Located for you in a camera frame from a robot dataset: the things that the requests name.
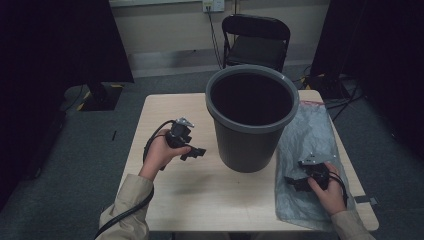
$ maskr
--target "sleeve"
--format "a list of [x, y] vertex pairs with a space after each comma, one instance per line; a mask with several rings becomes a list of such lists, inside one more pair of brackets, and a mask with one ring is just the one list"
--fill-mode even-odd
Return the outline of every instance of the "sleeve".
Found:
[[[119, 190], [115, 203], [108, 207], [100, 216], [100, 227], [115, 216], [131, 209], [143, 201], [153, 188], [153, 182], [137, 175], [128, 174]], [[148, 206], [131, 216], [116, 223], [96, 240], [105, 239], [142, 239], [149, 238], [149, 228], [145, 221]]]
[[365, 228], [356, 211], [343, 211], [331, 216], [334, 228], [342, 240], [375, 240]]

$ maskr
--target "black chair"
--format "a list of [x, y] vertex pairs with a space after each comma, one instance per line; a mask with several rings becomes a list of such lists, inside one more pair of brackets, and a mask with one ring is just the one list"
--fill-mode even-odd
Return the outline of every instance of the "black chair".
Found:
[[[227, 65], [254, 64], [279, 72], [290, 40], [290, 29], [278, 19], [245, 14], [233, 14], [222, 22], [224, 32], [224, 61]], [[233, 46], [228, 34], [235, 36]]]

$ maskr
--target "dark gray trash can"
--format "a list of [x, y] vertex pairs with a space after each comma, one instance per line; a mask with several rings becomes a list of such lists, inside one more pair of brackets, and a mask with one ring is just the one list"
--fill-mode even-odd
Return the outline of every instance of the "dark gray trash can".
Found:
[[227, 67], [206, 87], [219, 155], [231, 169], [250, 173], [268, 165], [299, 94], [283, 74], [256, 65]]

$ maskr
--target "table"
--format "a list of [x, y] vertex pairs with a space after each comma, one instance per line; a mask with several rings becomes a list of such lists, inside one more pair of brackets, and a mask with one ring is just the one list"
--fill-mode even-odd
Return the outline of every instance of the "table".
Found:
[[[318, 92], [299, 91], [301, 100], [320, 101]], [[180, 117], [195, 125], [191, 145], [207, 149], [204, 157], [173, 159], [155, 179], [155, 196], [146, 221], [151, 231], [308, 231], [279, 221], [275, 214], [275, 156], [264, 169], [239, 173], [220, 159], [213, 119], [206, 109], [205, 94], [150, 95], [146, 98], [123, 172], [138, 174], [144, 146], [163, 122]], [[361, 183], [334, 128], [342, 164], [353, 196], [365, 195]], [[365, 227], [379, 226], [370, 203], [357, 204]]]

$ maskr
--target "plastic bag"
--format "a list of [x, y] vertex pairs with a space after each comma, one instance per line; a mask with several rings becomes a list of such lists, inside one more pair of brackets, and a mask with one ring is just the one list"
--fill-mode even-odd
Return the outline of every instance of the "plastic bag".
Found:
[[284, 128], [277, 146], [275, 206], [278, 219], [302, 227], [331, 231], [330, 217], [314, 192], [296, 192], [284, 177], [294, 179], [307, 175], [298, 166], [311, 153], [328, 155], [339, 169], [348, 192], [348, 209], [355, 209], [344, 168], [340, 162], [333, 128], [323, 103], [301, 101], [294, 119]]

